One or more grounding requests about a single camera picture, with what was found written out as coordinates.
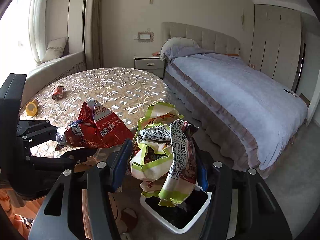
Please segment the yellow plastic cup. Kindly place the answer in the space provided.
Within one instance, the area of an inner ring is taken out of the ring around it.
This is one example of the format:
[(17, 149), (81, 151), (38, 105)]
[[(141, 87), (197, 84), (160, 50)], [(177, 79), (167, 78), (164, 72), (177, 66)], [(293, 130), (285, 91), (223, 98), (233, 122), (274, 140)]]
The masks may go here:
[(39, 102), (37, 99), (29, 101), (25, 107), (27, 116), (35, 116), (37, 114)]

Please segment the red snack bag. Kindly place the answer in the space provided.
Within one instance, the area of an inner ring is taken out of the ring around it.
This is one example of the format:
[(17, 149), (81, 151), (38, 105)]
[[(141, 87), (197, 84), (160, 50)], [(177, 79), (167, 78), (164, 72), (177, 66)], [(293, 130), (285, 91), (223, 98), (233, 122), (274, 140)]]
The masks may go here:
[(78, 119), (56, 132), (56, 151), (65, 147), (111, 148), (132, 139), (133, 133), (113, 111), (94, 99), (85, 101)]

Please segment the red cigarette box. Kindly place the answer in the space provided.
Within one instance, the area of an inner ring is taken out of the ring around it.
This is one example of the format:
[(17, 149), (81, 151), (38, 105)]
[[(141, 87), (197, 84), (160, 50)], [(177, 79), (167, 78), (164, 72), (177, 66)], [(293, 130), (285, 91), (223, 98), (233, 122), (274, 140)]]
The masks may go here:
[(63, 86), (56, 86), (52, 92), (52, 99), (57, 100), (63, 98), (65, 88)]

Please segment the green white wrapper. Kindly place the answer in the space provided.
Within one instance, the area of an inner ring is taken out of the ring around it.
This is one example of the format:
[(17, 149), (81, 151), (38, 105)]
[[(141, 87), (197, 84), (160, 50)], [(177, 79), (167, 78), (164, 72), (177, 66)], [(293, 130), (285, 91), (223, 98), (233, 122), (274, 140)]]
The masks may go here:
[(195, 189), (196, 151), (192, 136), (198, 127), (174, 105), (157, 102), (138, 122), (131, 176), (141, 180), (142, 196), (159, 198), (159, 205), (182, 204)]

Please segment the beige window seat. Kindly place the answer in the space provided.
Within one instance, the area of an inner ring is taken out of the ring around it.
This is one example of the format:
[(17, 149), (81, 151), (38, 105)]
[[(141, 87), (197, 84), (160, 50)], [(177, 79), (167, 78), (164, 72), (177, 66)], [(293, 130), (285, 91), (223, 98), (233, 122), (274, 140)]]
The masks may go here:
[(27, 74), (21, 106), (23, 107), (37, 92), (47, 85), (84, 70), (86, 70), (86, 61), (83, 51), (39, 65), (35, 70)]

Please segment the lace floral tablecloth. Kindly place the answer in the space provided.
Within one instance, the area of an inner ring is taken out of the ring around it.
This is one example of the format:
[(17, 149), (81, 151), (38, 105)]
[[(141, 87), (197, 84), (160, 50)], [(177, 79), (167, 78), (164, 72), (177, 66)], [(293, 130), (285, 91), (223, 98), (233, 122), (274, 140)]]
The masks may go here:
[[(53, 100), (56, 86), (65, 88), (63, 98)], [(33, 119), (49, 120), (63, 127), (75, 121), (83, 102), (94, 99), (116, 113), (128, 129), (134, 129), (148, 107), (167, 102), (169, 91), (156, 75), (135, 68), (100, 68), (63, 77), (37, 92), (39, 110)]]

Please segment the beige cushion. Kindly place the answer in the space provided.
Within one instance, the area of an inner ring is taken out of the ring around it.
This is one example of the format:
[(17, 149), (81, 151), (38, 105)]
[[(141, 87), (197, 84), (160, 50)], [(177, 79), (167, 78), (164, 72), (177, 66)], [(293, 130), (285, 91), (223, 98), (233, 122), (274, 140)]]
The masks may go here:
[(41, 62), (45, 63), (60, 58), (63, 55), (67, 41), (68, 37), (51, 40)]

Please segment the bed with lilac duvet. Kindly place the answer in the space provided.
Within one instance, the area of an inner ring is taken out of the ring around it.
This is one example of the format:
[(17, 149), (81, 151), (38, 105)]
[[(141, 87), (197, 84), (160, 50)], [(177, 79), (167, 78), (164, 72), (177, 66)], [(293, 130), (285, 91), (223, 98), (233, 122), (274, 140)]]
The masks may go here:
[(166, 84), (221, 154), (267, 178), (305, 121), (305, 102), (237, 56), (178, 53), (167, 63)]

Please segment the grey bedside table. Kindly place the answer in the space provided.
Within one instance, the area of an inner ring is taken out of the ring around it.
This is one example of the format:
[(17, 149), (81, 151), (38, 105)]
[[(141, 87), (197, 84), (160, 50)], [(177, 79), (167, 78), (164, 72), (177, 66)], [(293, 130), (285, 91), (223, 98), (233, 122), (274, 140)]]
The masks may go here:
[(159, 56), (134, 56), (133, 64), (135, 69), (150, 72), (163, 79), (165, 72), (165, 62)]

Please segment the orange item on nightstand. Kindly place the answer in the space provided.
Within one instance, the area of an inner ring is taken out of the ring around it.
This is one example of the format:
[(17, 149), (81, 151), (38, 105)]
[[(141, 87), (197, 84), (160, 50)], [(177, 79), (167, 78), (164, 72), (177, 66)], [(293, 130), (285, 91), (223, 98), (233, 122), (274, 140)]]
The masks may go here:
[(153, 55), (153, 56), (159, 56), (160, 53), (159, 53), (159, 51), (158, 51), (158, 52), (152, 53), (152, 55)]

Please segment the white sheer curtain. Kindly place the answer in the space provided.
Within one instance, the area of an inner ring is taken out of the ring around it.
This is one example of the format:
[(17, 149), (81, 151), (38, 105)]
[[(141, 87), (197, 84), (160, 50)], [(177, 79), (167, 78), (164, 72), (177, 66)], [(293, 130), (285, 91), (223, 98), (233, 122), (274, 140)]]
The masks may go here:
[(46, 52), (46, 5), (47, 0), (27, 0), (29, 47), (37, 65)]

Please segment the lilac pillow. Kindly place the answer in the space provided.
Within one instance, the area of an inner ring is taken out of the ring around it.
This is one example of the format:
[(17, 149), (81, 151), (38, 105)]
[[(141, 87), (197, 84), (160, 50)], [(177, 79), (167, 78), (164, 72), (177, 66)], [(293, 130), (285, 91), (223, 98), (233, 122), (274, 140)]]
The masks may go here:
[(185, 38), (185, 37), (173, 37), (168, 39), (162, 45), (159, 52), (159, 59), (164, 61), (165, 58), (168, 58), (173, 53), (178, 52), (183, 48), (200, 48), (196, 41)]

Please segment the beige wardrobe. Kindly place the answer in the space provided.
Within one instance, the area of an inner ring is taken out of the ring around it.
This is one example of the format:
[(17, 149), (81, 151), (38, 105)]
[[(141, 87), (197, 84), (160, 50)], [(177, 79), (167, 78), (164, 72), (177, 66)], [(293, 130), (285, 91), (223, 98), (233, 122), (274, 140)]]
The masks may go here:
[(291, 89), (300, 57), (300, 12), (274, 5), (256, 4), (249, 59), (255, 70)]

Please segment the beige tufted headboard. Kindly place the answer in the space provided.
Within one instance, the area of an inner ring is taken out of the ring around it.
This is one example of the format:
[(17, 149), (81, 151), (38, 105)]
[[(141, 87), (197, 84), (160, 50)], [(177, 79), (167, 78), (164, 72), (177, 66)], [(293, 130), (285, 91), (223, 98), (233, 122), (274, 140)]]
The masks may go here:
[(223, 33), (210, 29), (176, 22), (162, 22), (163, 43), (173, 37), (194, 40), (201, 48), (213, 50), (220, 54), (239, 54), (240, 42)]

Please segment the framed wall switch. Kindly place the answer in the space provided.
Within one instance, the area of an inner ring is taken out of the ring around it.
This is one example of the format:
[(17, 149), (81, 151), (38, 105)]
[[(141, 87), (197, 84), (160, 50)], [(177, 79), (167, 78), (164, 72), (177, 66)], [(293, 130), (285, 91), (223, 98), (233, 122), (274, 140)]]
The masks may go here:
[(137, 34), (138, 42), (153, 42), (154, 34), (152, 31), (140, 31)]

